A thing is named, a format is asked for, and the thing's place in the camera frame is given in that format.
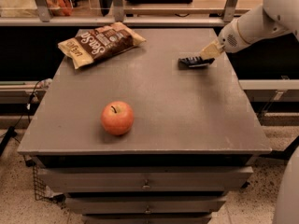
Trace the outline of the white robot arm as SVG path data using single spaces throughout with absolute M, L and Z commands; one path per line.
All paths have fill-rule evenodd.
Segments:
M 267 38 L 292 33 L 298 37 L 299 0 L 263 0 L 263 3 L 224 26 L 218 38 L 200 51 L 203 60 L 224 51 L 236 53 Z M 299 224 L 299 147 L 286 166 L 273 224 Z

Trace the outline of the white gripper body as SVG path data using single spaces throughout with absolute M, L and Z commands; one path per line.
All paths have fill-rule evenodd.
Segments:
M 249 46 L 238 31 L 238 20 L 233 20 L 225 25 L 219 35 L 218 40 L 227 53 L 237 53 Z

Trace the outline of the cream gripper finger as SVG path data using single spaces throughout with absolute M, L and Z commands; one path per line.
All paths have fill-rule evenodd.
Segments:
M 223 53 L 223 44 L 218 40 L 212 41 L 200 51 L 200 57 L 203 60 L 215 59 Z

